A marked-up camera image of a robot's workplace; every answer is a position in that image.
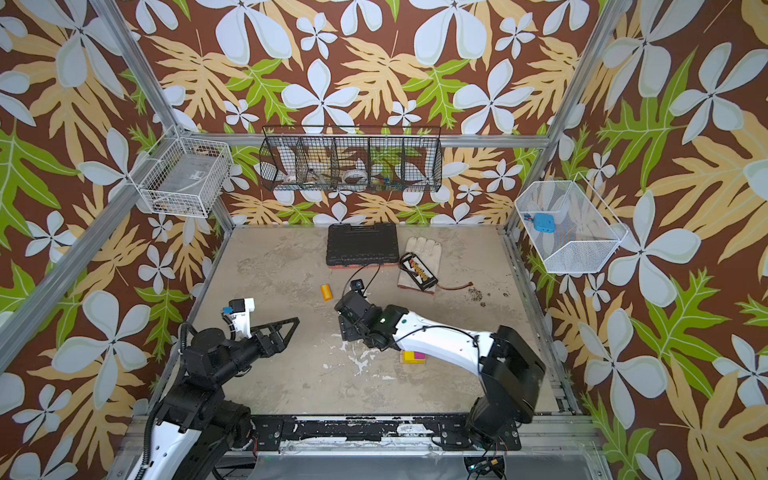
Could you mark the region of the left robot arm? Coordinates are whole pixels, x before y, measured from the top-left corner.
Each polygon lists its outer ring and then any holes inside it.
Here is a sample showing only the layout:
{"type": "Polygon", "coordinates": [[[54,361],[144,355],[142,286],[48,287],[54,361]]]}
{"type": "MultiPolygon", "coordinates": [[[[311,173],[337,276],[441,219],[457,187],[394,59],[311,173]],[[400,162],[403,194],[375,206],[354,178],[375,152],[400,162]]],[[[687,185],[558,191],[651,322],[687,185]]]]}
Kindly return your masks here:
{"type": "Polygon", "coordinates": [[[150,411],[143,448],[130,479],[206,479],[233,448],[246,446],[251,409],[225,398],[223,386],[261,358],[283,352],[300,324],[297,317],[251,329],[236,339],[217,328],[179,328],[176,380],[150,411]]]}

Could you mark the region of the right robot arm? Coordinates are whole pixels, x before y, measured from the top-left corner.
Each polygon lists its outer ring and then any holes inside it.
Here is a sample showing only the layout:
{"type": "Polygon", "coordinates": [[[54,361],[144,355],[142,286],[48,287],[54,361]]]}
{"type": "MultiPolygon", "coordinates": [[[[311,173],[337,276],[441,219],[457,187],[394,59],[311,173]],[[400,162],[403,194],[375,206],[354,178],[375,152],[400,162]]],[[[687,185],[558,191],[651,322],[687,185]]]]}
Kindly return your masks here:
{"type": "Polygon", "coordinates": [[[484,449],[520,448],[518,428],[533,421],[546,366],[516,330],[505,325],[494,332],[461,329],[401,306],[381,308],[357,291],[346,293],[335,310],[345,341],[422,353],[476,375],[483,395],[467,416],[466,435],[484,449]]]}

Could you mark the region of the yellow rectangular block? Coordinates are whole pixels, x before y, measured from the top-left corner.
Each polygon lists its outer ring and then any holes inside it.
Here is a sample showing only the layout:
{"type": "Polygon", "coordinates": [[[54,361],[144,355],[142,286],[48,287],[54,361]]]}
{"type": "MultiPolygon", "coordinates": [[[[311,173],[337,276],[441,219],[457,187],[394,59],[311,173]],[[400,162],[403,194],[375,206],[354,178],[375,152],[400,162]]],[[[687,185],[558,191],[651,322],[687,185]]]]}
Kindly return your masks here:
{"type": "Polygon", "coordinates": [[[401,354],[401,360],[404,364],[424,364],[426,361],[426,356],[423,353],[419,352],[412,352],[412,351],[404,351],[401,354]]]}

